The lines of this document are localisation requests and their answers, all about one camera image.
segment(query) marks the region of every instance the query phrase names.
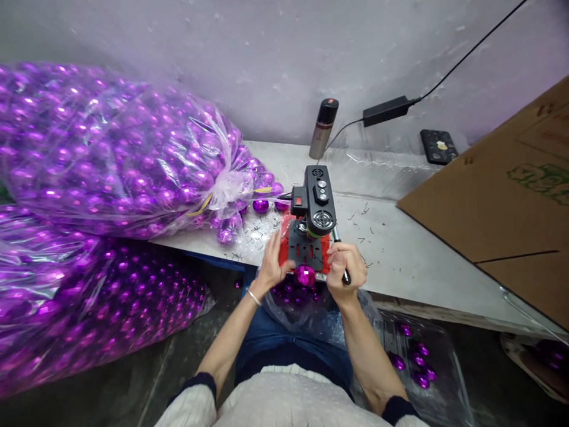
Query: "person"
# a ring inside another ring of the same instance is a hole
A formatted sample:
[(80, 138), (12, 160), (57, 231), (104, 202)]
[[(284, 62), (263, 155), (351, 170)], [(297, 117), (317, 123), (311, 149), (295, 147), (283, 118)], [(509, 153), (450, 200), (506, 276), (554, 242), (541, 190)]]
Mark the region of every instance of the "person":
[[(257, 278), (199, 365), (171, 399), (157, 427), (396, 426), (425, 427), (357, 299), (367, 269), (358, 248), (329, 249), (328, 289), (340, 309), (347, 351), (291, 333), (262, 308), (265, 294), (294, 268), (279, 266), (278, 230), (268, 241)], [(350, 286), (342, 275), (348, 269)], [(216, 398), (235, 362), (235, 389), (216, 411)], [(356, 375), (370, 410), (356, 406)]]

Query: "vent grille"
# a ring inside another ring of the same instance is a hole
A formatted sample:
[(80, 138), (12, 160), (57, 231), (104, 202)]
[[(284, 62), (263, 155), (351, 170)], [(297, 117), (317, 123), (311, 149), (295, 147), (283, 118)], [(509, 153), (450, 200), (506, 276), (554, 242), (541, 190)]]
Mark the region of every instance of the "vent grille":
[(320, 228), (330, 228), (332, 227), (332, 215), (327, 211), (317, 211), (312, 216), (314, 224)]

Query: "blue jeans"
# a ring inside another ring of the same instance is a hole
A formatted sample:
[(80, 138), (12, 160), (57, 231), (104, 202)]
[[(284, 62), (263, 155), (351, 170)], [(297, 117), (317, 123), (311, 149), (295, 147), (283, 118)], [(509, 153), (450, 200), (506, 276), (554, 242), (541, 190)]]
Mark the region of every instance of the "blue jeans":
[[(243, 287), (241, 298), (247, 293), (248, 286)], [(302, 332), (290, 332), (270, 315), (263, 307), (259, 307), (253, 316), (249, 330), (245, 335), (241, 349), (235, 360), (235, 370), (239, 372), (253, 357), (282, 344), (294, 343), (307, 351), (333, 370), (349, 388), (353, 377), (348, 352), (332, 344), (319, 341)]]

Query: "forearm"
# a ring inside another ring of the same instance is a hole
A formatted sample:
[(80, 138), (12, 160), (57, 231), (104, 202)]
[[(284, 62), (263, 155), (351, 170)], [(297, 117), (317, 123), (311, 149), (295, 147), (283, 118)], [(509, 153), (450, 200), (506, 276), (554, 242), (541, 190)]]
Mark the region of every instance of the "forearm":
[[(255, 282), (253, 282), (250, 289), (257, 298), (261, 299), (263, 296), (262, 292), (256, 293), (254, 284)], [(239, 302), (219, 331), (218, 336), (213, 341), (197, 369), (196, 374), (199, 372), (211, 374), (217, 387), (218, 396), (237, 357), (257, 308), (257, 303), (250, 295), (246, 295)]]
[(357, 298), (340, 307), (351, 364), (373, 410), (381, 415), (393, 396), (408, 400), (405, 388)]

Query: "black cable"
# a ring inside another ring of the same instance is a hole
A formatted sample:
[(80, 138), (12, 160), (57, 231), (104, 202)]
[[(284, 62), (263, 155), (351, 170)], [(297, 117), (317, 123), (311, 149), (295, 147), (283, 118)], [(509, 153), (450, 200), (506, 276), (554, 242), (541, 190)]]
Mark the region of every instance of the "black cable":
[[(423, 96), (421, 96), (421, 97), (419, 97), (419, 98), (410, 100), (408, 103), (405, 104), (405, 106), (410, 107), (410, 106), (412, 106), (412, 105), (415, 105), (415, 104), (417, 104), (418, 102), (424, 100), (424, 99), (425, 99), (426, 97), (428, 97), (431, 93), (433, 93), (433, 92), (443, 83), (443, 81), (445, 81), (446, 78), (447, 78), (449, 75), (451, 75), (452, 72), (453, 72), (454, 70), (456, 70), (457, 67), (458, 67), (460, 64), (462, 64), (462, 63), (464, 62), (464, 60), (465, 60), (466, 58), (468, 58), (468, 56), (469, 56), (472, 52), (474, 52), (474, 51), (476, 50), (476, 48), (477, 48), (478, 46), (480, 46), (480, 45), (484, 42), (484, 40), (486, 40), (486, 39), (490, 36), (490, 34), (492, 34), (492, 33), (493, 33), (494, 31), (496, 31), (504, 22), (506, 22), (506, 21), (508, 20), (508, 18), (511, 17), (520, 7), (522, 7), (523, 4), (524, 4), (526, 1), (528, 1), (528, 0), (522, 0), (521, 2), (519, 2), (519, 4), (518, 4), (516, 7), (514, 7), (514, 8), (510, 11), (510, 13), (508, 13), (499, 23), (497, 23), (497, 24), (494, 26), (494, 28), (492, 28), (492, 29), (490, 30), (490, 32), (488, 32), (477, 44), (475, 44), (474, 47), (473, 47), (471, 50), (469, 50), (468, 53), (467, 53), (465, 56), (463, 56), (462, 59), (461, 59), (459, 62), (457, 62), (456, 65), (455, 65), (453, 68), (451, 68), (450, 71), (449, 71), (429, 92), (427, 92), (426, 95), (423, 95)], [(354, 120), (353, 122), (350, 122), (350, 123), (348, 123), (347, 125), (345, 125), (343, 128), (341, 128), (340, 131), (339, 131), (338, 133), (336, 133), (335, 137), (332, 138), (332, 141), (330, 141), (330, 143), (326, 146), (326, 149), (325, 149), (324, 152), (322, 153), (322, 156), (320, 157), (320, 159), (324, 156), (324, 153), (326, 153), (326, 151), (328, 151), (328, 148), (330, 148), (330, 146), (334, 143), (334, 141), (336, 140), (336, 138), (342, 133), (342, 131), (343, 131), (345, 128), (347, 128), (347, 127), (350, 126), (350, 125), (353, 125), (354, 123), (358, 123), (358, 122), (362, 122), (362, 121), (363, 121), (363, 118), (361, 118), (361, 119), (359, 119), (359, 120)]]
[(514, 7), (513, 10), (512, 10), (510, 13), (508, 13), (508, 14), (504, 17), (504, 19), (502, 19), (499, 23), (497, 23), (496, 26), (495, 26), (494, 28), (492, 28), (492, 29), (490, 30), (490, 32), (489, 32), (488, 34), (486, 34), (486, 35), (482, 38), (482, 40), (480, 40), (477, 44), (475, 44), (474, 47), (473, 47), (471, 50), (469, 50), (468, 53), (467, 53), (465, 56), (463, 56), (462, 59), (461, 59), (453, 68), (450, 69), (450, 71), (442, 78), (442, 80), (441, 80), (440, 82), (438, 82), (438, 83), (436, 84), (436, 86), (435, 86), (434, 88), (432, 88), (429, 92), (427, 92), (426, 95), (423, 95), (422, 97), (416, 99), (416, 100), (415, 100), (415, 101), (416, 101), (415, 103), (418, 103), (419, 101), (424, 100), (424, 99), (425, 99), (426, 97), (428, 97), (431, 93), (433, 93), (433, 92), (435, 91), (435, 89), (436, 89), (437, 87), (439, 87), (439, 86), (441, 85), (441, 83), (442, 83), (443, 81), (445, 81), (446, 78), (447, 78), (454, 70), (456, 70), (456, 68), (457, 68), (460, 64), (462, 64), (462, 62), (463, 62), (466, 58), (468, 58), (468, 56), (469, 56), (472, 52), (474, 52), (474, 50), (476, 50), (476, 48), (477, 48), (478, 46), (480, 46), (480, 45), (483, 43), (484, 40), (486, 40), (486, 39), (488, 38), (488, 36), (490, 36), (490, 34), (492, 34), (494, 31), (496, 31), (496, 30), (498, 29), (499, 26), (501, 26), (504, 22), (506, 22), (506, 20), (507, 20), (509, 17), (511, 17), (520, 7), (522, 7), (523, 4), (524, 4), (526, 1), (528, 1), (528, 0), (522, 0), (522, 1), (520, 2), (520, 4), (518, 4), (516, 7)]
[(328, 151), (328, 148), (330, 148), (330, 146), (334, 143), (334, 141), (336, 140), (336, 138), (338, 137), (338, 135), (341, 134), (342, 131), (343, 131), (345, 128), (347, 128), (347, 127), (350, 126), (350, 125), (353, 125), (354, 123), (362, 122), (362, 121), (363, 121), (363, 118), (358, 119), (358, 120), (354, 120), (353, 122), (350, 122), (350, 123), (348, 123), (347, 125), (345, 125), (343, 128), (341, 128), (341, 129), (338, 131), (338, 133), (336, 133), (335, 137), (332, 138), (332, 141), (330, 141), (330, 143), (326, 146), (326, 148), (324, 149), (324, 152), (322, 153), (322, 155), (320, 156), (320, 158), (319, 158), (318, 161), (316, 162), (316, 165), (319, 165), (319, 164), (320, 164), (320, 159), (321, 159), (322, 157), (324, 157), (324, 153)]

